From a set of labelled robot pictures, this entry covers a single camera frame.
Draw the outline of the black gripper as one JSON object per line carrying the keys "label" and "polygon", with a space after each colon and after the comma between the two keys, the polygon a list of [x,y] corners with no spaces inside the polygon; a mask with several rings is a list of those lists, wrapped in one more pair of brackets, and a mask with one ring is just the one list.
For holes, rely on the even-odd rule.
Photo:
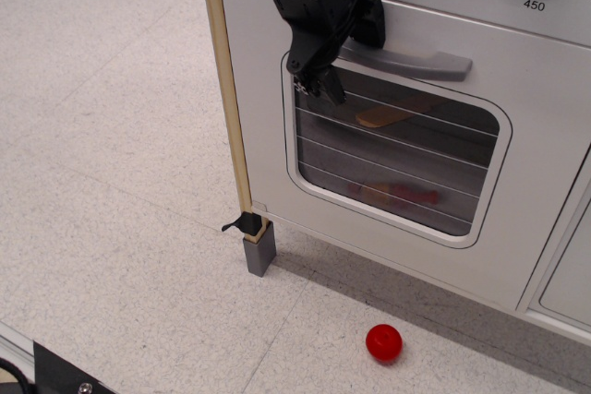
{"label": "black gripper", "polygon": [[372,48],[386,41],[381,0],[273,0],[292,31],[286,67],[308,96],[339,106],[345,93],[333,61],[351,38]]}

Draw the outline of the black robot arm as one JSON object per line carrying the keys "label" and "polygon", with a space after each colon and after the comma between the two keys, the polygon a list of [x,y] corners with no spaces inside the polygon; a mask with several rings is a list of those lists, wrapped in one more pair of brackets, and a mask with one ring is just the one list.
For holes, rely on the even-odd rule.
{"label": "black robot arm", "polygon": [[286,68],[305,94],[336,105],[345,94],[332,63],[349,38],[372,48],[386,40],[381,0],[273,0],[292,31]]}

